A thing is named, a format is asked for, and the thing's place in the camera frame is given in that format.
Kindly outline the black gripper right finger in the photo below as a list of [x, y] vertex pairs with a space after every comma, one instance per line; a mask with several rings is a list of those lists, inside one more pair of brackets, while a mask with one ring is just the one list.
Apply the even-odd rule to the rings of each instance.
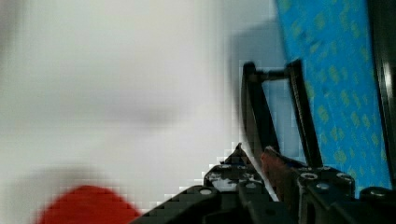
[[332, 167], [312, 168], [303, 162], [281, 155], [272, 147], [263, 150], [261, 162], [262, 172], [269, 180], [277, 198], [293, 215], [298, 215], [300, 210], [301, 186], [298, 180], [322, 180], [334, 184], [346, 196], [355, 195], [354, 179]]

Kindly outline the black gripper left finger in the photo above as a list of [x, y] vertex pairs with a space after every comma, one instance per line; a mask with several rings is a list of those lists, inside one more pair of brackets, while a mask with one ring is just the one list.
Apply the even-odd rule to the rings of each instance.
[[262, 184], [269, 193], [270, 199], [277, 201], [275, 191], [269, 180], [256, 169], [246, 151], [239, 143], [233, 153], [219, 165], [213, 166], [204, 177], [204, 185], [214, 187], [220, 192], [235, 192], [237, 185], [243, 182]]

